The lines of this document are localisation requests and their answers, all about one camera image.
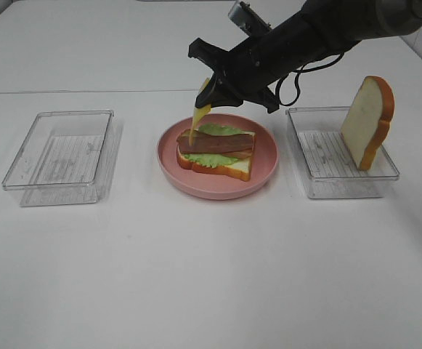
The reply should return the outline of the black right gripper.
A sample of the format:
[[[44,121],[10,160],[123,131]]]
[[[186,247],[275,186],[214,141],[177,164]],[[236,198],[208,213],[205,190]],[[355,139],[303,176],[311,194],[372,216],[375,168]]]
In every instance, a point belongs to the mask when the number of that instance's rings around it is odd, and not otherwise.
[[[230,51],[196,39],[188,56],[206,64],[213,75],[201,86],[195,107],[239,107],[248,101],[272,113],[280,102],[268,86],[325,50],[320,32],[300,14],[261,37],[248,37]]]

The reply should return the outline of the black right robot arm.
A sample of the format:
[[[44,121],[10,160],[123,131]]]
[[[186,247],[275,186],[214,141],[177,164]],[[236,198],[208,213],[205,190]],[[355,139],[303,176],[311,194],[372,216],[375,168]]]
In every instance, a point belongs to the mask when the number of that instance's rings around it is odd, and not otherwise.
[[[281,106],[280,87],[310,63],[344,53],[362,40],[404,36],[422,27],[422,1],[306,1],[293,16],[272,28],[244,1],[229,17],[247,39],[227,51],[196,39],[189,57],[214,72],[199,92],[195,107],[238,107],[248,101],[269,113]]]

